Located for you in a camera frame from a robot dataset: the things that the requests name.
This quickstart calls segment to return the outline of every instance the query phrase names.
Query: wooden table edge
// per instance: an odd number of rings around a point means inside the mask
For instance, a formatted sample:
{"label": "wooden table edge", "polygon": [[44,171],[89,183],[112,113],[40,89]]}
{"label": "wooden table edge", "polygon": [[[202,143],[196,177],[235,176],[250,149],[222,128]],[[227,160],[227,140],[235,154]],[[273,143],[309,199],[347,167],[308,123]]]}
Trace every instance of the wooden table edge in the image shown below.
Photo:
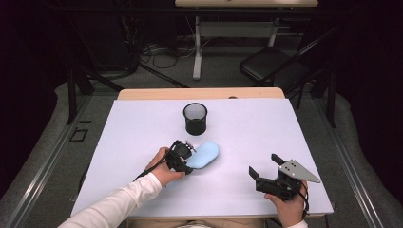
{"label": "wooden table edge", "polygon": [[123,89],[118,100],[189,100],[228,98],[282,98],[278,87],[133,88]]}

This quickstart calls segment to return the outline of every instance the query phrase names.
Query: light blue sponge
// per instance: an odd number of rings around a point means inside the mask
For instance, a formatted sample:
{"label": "light blue sponge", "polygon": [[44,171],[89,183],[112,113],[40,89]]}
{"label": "light blue sponge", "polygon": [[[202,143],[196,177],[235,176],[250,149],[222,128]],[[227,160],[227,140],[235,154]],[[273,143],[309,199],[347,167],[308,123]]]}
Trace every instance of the light blue sponge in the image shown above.
{"label": "light blue sponge", "polygon": [[219,155],[220,149],[214,142],[205,142],[196,148],[196,151],[187,160],[186,165],[190,168],[201,169]]}

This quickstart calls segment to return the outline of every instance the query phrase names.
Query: table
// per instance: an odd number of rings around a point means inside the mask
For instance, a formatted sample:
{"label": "table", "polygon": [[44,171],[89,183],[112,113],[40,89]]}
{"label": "table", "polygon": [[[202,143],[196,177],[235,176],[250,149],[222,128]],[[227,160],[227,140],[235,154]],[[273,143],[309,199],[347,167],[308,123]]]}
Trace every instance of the table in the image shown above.
{"label": "table", "polygon": [[[184,130],[182,109],[191,102],[201,102],[209,111],[207,130],[200,136]],[[274,179],[278,166],[270,155],[275,152],[320,177],[294,110],[279,88],[125,89],[110,111],[72,215],[131,182],[160,146],[175,140],[195,146],[212,141],[221,151],[212,163],[170,183],[128,219],[274,217],[276,208],[255,191],[248,166]],[[311,183],[309,189],[311,214],[333,213],[323,184]]]}
{"label": "table", "polygon": [[[184,8],[311,8],[317,6],[317,0],[176,0],[175,5]],[[278,21],[276,18],[272,22],[201,22],[200,17],[196,16],[193,79],[201,78],[201,36],[269,37],[268,47],[272,47],[278,31]]]}

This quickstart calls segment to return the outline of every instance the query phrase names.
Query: hand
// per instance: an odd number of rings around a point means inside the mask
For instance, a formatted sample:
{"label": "hand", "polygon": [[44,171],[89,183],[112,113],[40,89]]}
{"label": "hand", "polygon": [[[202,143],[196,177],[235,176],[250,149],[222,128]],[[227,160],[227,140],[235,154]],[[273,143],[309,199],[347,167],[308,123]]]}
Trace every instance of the hand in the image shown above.
{"label": "hand", "polygon": [[[149,169],[154,164],[159,162],[160,159],[165,155],[167,150],[167,147],[160,148],[160,151],[158,151],[157,155],[154,157],[154,159],[151,160],[151,162],[145,169]],[[171,181],[179,180],[185,175],[184,172],[175,172],[169,170],[166,162],[162,162],[161,164],[159,164],[154,170],[151,171],[151,173],[154,174],[155,177],[157,177],[158,181],[160,181],[161,186],[166,186]]]}
{"label": "hand", "polygon": [[[306,180],[303,180],[302,184],[308,188],[308,183]],[[306,196],[307,190],[308,189],[305,189],[305,187],[301,185],[300,193],[304,197]],[[299,194],[296,194],[292,199],[287,201],[283,201],[280,198],[270,194],[265,194],[264,197],[276,205],[278,219],[283,227],[296,225],[303,220],[302,213],[304,210],[305,201]]]}

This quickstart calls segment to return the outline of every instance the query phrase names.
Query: white long sleeve shirt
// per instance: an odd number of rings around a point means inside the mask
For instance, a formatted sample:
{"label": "white long sleeve shirt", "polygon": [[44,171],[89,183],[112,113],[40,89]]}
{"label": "white long sleeve shirt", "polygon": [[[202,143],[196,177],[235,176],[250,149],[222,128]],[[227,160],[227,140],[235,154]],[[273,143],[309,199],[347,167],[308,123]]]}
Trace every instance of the white long sleeve shirt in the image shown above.
{"label": "white long sleeve shirt", "polygon": [[[118,227],[131,212],[139,209],[144,202],[156,198],[161,189],[162,186],[158,179],[149,173],[126,187],[113,191],[109,196],[70,217],[59,227]],[[289,228],[307,227],[308,224],[302,221]]]}

